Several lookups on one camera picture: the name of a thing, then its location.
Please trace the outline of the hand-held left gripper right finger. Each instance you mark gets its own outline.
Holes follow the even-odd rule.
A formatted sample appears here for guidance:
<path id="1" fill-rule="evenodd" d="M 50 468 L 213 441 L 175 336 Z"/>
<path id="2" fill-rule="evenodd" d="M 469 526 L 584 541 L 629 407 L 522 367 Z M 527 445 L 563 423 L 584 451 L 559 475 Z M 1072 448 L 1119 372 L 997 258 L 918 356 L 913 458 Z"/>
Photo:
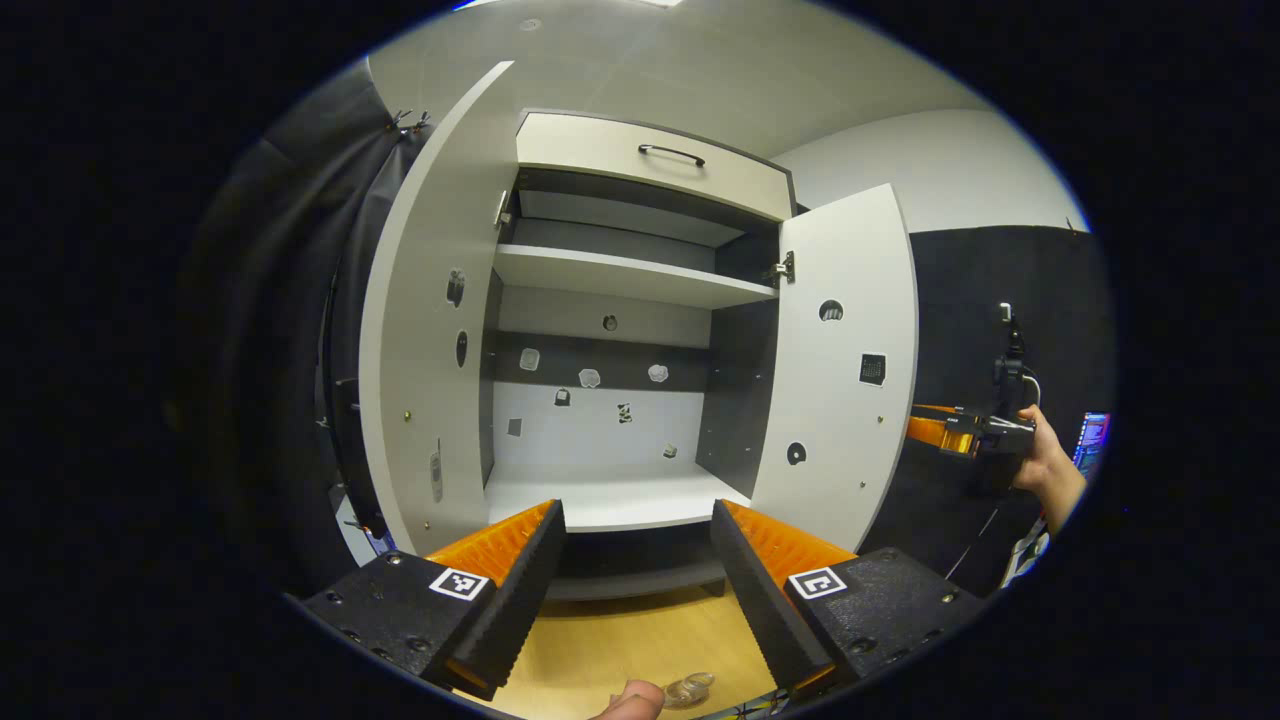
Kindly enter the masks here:
<path id="1" fill-rule="evenodd" d="M 780 689 L 864 684 L 966 629 L 983 600 L 901 550 L 855 555 L 721 498 L 710 541 Z"/>

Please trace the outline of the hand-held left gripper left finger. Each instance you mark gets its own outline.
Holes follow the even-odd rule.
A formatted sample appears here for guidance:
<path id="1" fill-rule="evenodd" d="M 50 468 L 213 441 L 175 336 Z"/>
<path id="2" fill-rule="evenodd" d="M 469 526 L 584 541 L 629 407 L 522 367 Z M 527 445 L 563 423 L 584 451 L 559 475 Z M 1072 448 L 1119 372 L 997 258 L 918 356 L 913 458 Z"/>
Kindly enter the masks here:
<path id="1" fill-rule="evenodd" d="M 563 503 L 549 498 L 426 557 L 387 552 L 301 605 L 385 664 L 493 700 L 532 629 L 566 539 Z"/>

